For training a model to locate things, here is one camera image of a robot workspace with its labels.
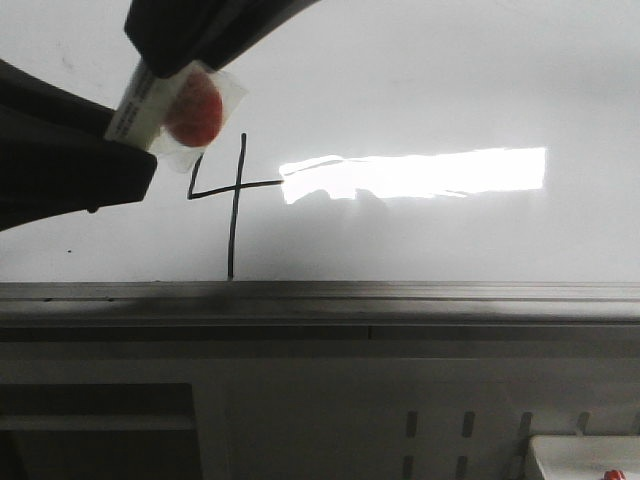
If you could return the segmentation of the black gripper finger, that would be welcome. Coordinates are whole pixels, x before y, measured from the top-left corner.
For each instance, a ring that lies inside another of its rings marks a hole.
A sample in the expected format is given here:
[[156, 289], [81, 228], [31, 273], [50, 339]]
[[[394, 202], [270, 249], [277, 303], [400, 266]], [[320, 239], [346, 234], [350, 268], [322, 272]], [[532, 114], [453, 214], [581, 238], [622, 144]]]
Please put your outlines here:
[[134, 0], [124, 31], [159, 78], [193, 61], [218, 70], [315, 0]]
[[157, 168], [105, 139], [113, 110], [1, 64], [1, 228], [144, 199]]

